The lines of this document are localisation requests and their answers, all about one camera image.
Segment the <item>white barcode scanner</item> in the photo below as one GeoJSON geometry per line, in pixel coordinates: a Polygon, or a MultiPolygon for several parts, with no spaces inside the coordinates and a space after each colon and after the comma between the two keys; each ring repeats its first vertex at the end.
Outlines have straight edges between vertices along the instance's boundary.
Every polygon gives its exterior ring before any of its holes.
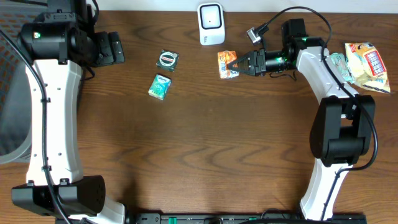
{"type": "Polygon", "coordinates": [[[222,44],[226,37],[223,7],[218,2],[208,2],[197,7],[200,43],[222,44]]]}

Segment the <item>yellow wet wipes pack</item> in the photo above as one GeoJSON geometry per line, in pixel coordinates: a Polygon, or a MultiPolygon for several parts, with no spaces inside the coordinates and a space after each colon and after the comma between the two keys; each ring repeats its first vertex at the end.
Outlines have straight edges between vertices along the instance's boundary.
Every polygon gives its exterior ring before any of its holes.
{"type": "Polygon", "coordinates": [[[386,66],[370,42],[345,43],[346,63],[355,85],[389,94],[391,88],[386,66]]]}

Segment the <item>orange snack pack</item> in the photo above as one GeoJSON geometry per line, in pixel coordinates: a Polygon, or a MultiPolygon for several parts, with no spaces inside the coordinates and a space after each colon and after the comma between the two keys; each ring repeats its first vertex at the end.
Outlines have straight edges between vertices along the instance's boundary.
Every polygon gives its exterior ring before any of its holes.
{"type": "Polygon", "coordinates": [[[227,65],[230,62],[237,59],[235,51],[225,50],[222,52],[218,52],[217,59],[221,79],[229,79],[239,76],[239,72],[235,72],[227,68],[227,65]]]}

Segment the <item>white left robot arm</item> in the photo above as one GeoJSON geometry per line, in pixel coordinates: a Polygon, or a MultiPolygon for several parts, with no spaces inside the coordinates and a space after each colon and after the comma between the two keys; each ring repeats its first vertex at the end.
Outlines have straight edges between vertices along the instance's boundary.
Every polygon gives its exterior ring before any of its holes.
{"type": "Polygon", "coordinates": [[[126,206],[106,195],[103,177],[83,173],[78,150],[84,72],[125,61],[119,34],[95,31],[99,13],[96,1],[48,1],[13,44],[30,86],[32,143],[25,183],[12,189],[12,201],[58,222],[129,220],[126,206]]]}

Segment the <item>green wipes pack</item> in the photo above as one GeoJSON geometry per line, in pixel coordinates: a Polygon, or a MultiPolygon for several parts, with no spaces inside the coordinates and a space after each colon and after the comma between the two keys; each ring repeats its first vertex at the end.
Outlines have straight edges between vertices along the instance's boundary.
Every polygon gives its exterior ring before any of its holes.
{"type": "Polygon", "coordinates": [[[345,55],[340,53],[333,53],[330,55],[330,58],[335,67],[340,72],[341,76],[344,78],[344,80],[350,84],[353,84],[354,79],[349,72],[345,55]]]}

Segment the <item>teal Kleenex tissue pack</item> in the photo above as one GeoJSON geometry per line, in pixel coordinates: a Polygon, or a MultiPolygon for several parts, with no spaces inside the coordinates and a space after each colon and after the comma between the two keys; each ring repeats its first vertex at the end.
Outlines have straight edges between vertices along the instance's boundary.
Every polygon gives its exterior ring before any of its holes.
{"type": "Polygon", "coordinates": [[[164,100],[172,80],[161,74],[157,74],[149,88],[148,94],[159,100],[164,100]]]}

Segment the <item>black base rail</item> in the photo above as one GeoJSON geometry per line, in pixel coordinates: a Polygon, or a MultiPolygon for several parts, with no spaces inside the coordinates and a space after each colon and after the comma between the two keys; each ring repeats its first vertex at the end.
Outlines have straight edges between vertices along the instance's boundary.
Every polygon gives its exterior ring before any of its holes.
{"type": "Polygon", "coordinates": [[[294,213],[266,213],[265,215],[178,215],[159,213],[139,213],[128,215],[126,223],[132,224],[240,224],[240,223],[338,223],[338,224],[367,224],[364,215],[334,215],[326,221],[311,221],[294,213]]]}

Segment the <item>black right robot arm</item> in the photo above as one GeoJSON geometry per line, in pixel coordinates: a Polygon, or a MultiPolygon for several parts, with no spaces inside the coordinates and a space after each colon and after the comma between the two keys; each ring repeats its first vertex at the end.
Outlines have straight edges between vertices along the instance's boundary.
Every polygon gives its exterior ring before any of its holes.
{"type": "Polygon", "coordinates": [[[252,76],[296,70],[305,77],[319,106],[309,137],[315,163],[300,209],[306,220],[327,222],[344,178],[369,150],[375,102],[338,76],[327,44],[307,34],[302,18],[287,20],[281,29],[281,50],[254,50],[226,66],[252,76]]]}

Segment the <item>grey plastic mesh basket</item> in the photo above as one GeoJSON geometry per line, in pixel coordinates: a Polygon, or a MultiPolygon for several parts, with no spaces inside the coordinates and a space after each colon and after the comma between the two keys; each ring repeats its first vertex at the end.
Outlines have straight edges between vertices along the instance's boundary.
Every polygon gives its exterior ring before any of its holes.
{"type": "MultiPolygon", "coordinates": [[[[29,8],[1,1],[1,30],[16,43],[29,8]]],[[[31,102],[25,63],[1,36],[1,164],[28,162],[31,147],[31,102]]]]}

